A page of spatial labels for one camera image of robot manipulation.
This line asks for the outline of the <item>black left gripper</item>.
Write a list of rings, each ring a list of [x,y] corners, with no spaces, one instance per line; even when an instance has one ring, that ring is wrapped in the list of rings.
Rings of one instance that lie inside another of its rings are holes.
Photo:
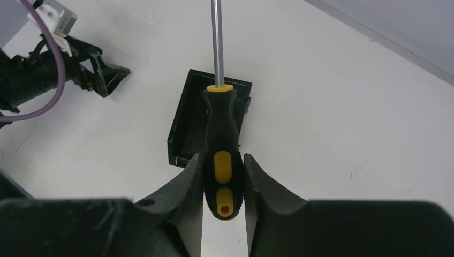
[[[102,72],[97,70],[103,66],[99,63],[102,50],[71,36],[66,39],[72,56],[61,52],[65,80],[103,96]],[[57,87],[57,65],[51,50],[42,51],[46,45],[42,39],[28,57],[11,58],[1,50],[1,110],[18,113],[19,105]]]

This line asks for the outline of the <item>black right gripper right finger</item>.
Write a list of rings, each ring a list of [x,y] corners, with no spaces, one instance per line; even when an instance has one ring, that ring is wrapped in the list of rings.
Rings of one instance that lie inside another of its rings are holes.
[[[244,156],[249,256],[453,256],[453,219],[424,201],[305,200]]]

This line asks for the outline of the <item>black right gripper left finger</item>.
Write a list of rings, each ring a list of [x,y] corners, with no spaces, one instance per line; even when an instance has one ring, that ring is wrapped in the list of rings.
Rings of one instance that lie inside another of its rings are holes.
[[[37,199],[1,174],[1,256],[199,256],[202,161],[149,196]]]

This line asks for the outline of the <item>black yellow handled screwdriver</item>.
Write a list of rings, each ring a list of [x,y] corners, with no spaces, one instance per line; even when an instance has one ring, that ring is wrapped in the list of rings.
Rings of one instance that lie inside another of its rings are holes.
[[[239,134],[234,120],[237,91],[225,82],[221,1],[211,2],[214,84],[203,91],[207,106],[206,153],[203,162],[205,198],[212,215],[236,217],[244,196]]]

